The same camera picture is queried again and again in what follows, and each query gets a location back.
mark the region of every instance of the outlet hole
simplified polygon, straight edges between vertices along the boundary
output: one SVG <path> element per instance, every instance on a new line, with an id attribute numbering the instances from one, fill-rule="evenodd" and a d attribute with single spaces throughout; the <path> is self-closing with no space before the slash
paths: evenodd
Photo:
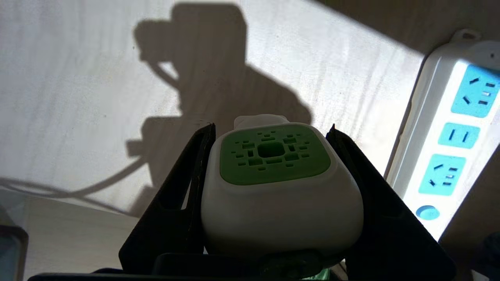
<path id="1" fill-rule="evenodd" d="M 294 144 L 297 142 L 297 140 L 294 137 L 289 137 L 289 138 L 284 138 L 283 142 L 288 145 L 288 144 Z"/>
<path id="2" fill-rule="evenodd" d="M 286 161 L 299 160 L 299 155 L 297 153 L 288 153 L 284 156 Z"/>
<path id="3" fill-rule="evenodd" d="M 249 166 L 257 166 L 257 165 L 262 165 L 262 159 L 248 159 L 248 165 Z"/>
<path id="4" fill-rule="evenodd" d="M 258 155 L 262 158 L 282 156 L 285 154 L 285 148 L 283 144 L 273 141 L 262 143 L 257 146 Z"/>
<path id="5" fill-rule="evenodd" d="M 453 138 L 453 134 L 455 134 L 455 129 L 451 130 L 451 134 L 449 134 L 448 141 L 451 141 Z"/>
<path id="6" fill-rule="evenodd" d="M 276 164 L 276 163 L 281 163 L 281 162 L 282 162 L 281 158 L 275 158 L 275 159 L 270 159 L 270 160 L 265 161 L 266 164 Z"/>
<path id="7" fill-rule="evenodd" d="M 255 147 L 255 143 L 245 143 L 245 144 L 242 144 L 241 147 L 244 149 L 244 150 L 249 150 L 249 149 L 253 149 Z"/>

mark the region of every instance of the table surface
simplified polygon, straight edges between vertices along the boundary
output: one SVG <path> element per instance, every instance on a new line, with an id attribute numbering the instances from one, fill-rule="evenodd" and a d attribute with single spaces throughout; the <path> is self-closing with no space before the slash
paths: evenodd
<path id="1" fill-rule="evenodd" d="M 2 1 L 0 186 L 140 216 L 196 129 L 263 113 L 383 174 L 425 54 L 499 39 L 493 1 L 402 3 Z"/>

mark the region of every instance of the white power strip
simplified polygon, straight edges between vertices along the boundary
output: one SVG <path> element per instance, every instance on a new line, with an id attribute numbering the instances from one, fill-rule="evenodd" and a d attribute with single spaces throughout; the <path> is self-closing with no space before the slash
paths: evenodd
<path id="1" fill-rule="evenodd" d="M 436 240 L 500 142 L 499 70 L 500 42 L 458 40 L 418 78 L 387 182 Z"/>

